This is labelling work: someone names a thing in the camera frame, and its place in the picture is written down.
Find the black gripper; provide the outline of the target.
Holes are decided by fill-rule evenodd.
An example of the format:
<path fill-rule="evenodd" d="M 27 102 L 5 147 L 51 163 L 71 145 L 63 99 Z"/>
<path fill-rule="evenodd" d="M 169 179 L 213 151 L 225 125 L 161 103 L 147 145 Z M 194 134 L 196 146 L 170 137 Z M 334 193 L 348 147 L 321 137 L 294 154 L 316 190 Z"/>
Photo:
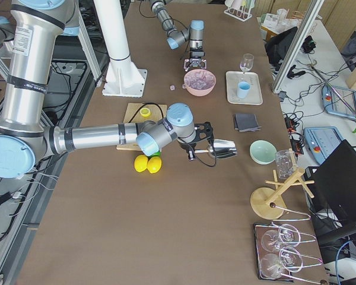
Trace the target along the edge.
<path fill-rule="evenodd" d="M 196 147 L 196 142 L 186 142 L 182 138 L 178 138 L 177 142 L 179 143 L 180 147 L 184 150 L 187 151 L 187 157 L 189 161 L 194 161 L 195 160 L 195 147 Z"/>
<path fill-rule="evenodd" d="M 202 58 L 185 59 L 183 63 L 184 71 L 188 72 L 192 68 L 207 69 L 206 59 L 202 59 Z"/>

